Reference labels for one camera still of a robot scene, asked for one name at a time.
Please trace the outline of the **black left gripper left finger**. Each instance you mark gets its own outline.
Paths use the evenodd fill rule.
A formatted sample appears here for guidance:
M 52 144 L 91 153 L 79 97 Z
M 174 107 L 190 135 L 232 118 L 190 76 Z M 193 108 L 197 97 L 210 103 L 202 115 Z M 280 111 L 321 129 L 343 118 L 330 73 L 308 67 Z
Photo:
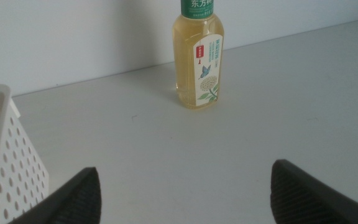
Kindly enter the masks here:
M 99 224 L 101 186 L 98 171 L 87 167 L 13 224 Z

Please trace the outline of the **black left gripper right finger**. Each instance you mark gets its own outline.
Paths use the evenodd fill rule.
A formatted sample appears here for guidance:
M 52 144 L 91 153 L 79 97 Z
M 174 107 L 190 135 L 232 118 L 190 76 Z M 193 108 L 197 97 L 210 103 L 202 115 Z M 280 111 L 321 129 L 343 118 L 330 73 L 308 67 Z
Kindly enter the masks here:
M 270 189 L 276 223 L 358 224 L 358 202 L 288 160 L 274 162 Z

